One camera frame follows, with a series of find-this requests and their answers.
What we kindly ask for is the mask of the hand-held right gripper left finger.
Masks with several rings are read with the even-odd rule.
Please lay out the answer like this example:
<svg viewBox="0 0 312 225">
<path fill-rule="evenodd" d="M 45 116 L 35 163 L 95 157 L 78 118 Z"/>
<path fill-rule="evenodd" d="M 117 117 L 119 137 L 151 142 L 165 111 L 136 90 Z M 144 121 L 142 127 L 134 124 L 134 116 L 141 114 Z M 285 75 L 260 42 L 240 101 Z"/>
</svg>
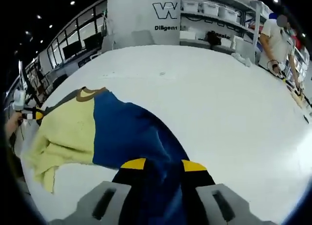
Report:
<svg viewBox="0 0 312 225">
<path fill-rule="evenodd" d="M 103 181 L 85 194 L 76 210 L 50 225 L 137 225 L 146 159 L 139 158 L 121 166 L 113 181 Z"/>
</svg>

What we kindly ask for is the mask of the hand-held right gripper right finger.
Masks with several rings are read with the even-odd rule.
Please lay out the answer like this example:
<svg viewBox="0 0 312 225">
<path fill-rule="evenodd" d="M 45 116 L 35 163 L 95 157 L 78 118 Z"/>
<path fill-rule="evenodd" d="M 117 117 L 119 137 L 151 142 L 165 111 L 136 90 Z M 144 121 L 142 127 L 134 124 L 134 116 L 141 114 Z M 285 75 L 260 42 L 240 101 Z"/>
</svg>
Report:
<svg viewBox="0 0 312 225">
<path fill-rule="evenodd" d="M 273 225 L 251 213 L 249 203 L 224 184 L 216 184 L 207 169 L 182 160 L 181 190 L 188 225 Z"/>
</svg>

